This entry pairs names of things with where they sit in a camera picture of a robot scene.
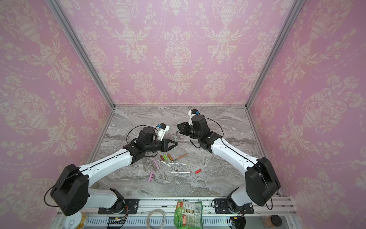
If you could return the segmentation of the light green pen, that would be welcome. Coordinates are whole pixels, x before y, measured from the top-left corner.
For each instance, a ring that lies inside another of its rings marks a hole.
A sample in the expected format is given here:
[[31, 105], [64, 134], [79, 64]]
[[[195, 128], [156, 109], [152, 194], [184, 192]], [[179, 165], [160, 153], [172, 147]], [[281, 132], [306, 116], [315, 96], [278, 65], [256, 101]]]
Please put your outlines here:
[[175, 134], [175, 138], [174, 138], [174, 141], [175, 141], [175, 142], [178, 142], [178, 141], [177, 141], [177, 137], [178, 137], [178, 130], [176, 131], [176, 134]]

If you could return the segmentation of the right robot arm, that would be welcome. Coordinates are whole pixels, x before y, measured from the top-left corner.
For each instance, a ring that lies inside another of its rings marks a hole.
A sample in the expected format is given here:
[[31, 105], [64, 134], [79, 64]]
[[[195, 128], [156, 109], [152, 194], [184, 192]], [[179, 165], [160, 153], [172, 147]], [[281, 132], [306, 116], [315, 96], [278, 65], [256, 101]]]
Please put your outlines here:
[[272, 201], [281, 184], [270, 160], [266, 157], [258, 159], [232, 146], [224, 134], [210, 130], [207, 120], [202, 114], [190, 115], [190, 121], [178, 124], [177, 128], [181, 135], [196, 139], [199, 148], [223, 158], [245, 177], [245, 186], [227, 196], [229, 209], [238, 213], [244, 205], [254, 203], [263, 207]]

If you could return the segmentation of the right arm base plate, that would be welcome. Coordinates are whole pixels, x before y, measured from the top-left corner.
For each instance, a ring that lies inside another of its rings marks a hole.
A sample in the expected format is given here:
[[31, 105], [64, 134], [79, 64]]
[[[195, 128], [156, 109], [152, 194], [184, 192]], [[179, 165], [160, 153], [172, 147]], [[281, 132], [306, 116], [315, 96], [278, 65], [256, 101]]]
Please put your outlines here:
[[212, 202], [212, 207], [215, 209], [216, 214], [254, 214], [252, 203], [239, 207], [227, 198], [215, 198]]

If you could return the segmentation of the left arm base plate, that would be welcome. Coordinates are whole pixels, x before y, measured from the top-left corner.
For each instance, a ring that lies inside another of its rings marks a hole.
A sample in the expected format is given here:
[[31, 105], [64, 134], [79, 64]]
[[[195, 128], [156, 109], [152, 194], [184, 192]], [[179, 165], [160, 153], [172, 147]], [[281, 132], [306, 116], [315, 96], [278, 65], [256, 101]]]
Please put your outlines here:
[[124, 200], [117, 200], [117, 202], [109, 209], [99, 208], [98, 214], [137, 214], [139, 207], [139, 199], [137, 198], [127, 198]]

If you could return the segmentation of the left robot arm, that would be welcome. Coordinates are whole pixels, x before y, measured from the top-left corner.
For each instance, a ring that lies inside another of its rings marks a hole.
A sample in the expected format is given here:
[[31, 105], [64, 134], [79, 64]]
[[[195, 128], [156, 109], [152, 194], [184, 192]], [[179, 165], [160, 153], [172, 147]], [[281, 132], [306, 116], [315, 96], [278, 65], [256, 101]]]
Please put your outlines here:
[[92, 189], [92, 185], [139, 161], [148, 152], [168, 152], [178, 145], [164, 135], [164, 129], [156, 132], [153, 127], [144, 127], [136, 139], [116, 153], [80, 167], [68, 165], [50, 191], [51, 198], [65, 216], [91, 208], [102, 208], [113, 214], [123, 212], [127, 206], [121, 193], [116, 189]]

